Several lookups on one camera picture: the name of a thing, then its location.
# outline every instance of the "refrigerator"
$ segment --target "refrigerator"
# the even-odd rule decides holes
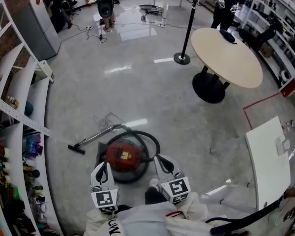
[[[60,38],[51,23],[43,0],[30,0],[29,4],[12,15],[25,42],[39,61],[57,55]]]

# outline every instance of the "vacuum wand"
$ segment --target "vacuum wand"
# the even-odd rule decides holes
[[[80,149],[80,148],[79,148],[80,146],[82,146],[82,145],[84,145],[84,144],[86,144],[86,143],[88,143],[88,142],[90,142],[90,141],[92,141],[92,140],[98,139],[98,138],[102,137],[103,135],[106,135],[106,134],[112,132],[113,130],[118,129],[118,128],[121,127],[121,126],[123,126],[123,124],[113,125],[113,126],[107,128],[107,129],[105,129],[105,130],[102,131],[102,132],[99,132],[99,133],[97,133],[97,134],[95,134],[95,135],[92,135],[91,137],[88,137],[88,138],[84,139],[83,141],[81,141],[81,142],[75,144],[74,146],[72,146],[72,145],[68,145],[68,149],[73,150],[73,151],[75,151],[75,152],[78,152],[78,153],[84,155],[84,154],[85,154],[85,150]]]

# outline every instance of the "round table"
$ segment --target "round table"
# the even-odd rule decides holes
[[[196,94],[208,103],[219,103],[230,83],[256,88],[263,79],[260,63],[254,53],[240,40],[228,42],[217,29],[201,28],[193,32],[191,45],[205,64],[192,81]]]

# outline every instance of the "office chair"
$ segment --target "office chair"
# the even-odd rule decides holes
[[[272,39],[276,34],[276,27],[270,25],[267,30],[259,34],[257,37],[252,35],[245,29],[239,29],[239,35],[242,38],[243,43],[247,43],[249,48],[252,48],[254,51],[259,51],[263,43]]]

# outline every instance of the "black pole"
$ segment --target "black pole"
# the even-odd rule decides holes
[[[185,52],[186,52],[186,48],[187,48],[187,44],[188,44],[188,40],[189,40],[189,35],[190,35],[190,32],[191,32],[193,17],[194,17],[195,12],[196,12],[197,2],[198,2],[198,0],[193,0],[193,2],[192,2],[191,14],[190,14],[190,19],[189,19],[187,34],[186,34],[186,38],[185,38],[185,43],[184,43],[183,48],[182,48],[182,52],[174,54],[174,60],[178,64],[181,64],[181,65],[187,65],[187,64],[190,63],[190,57],[187,54],[185,54]]]

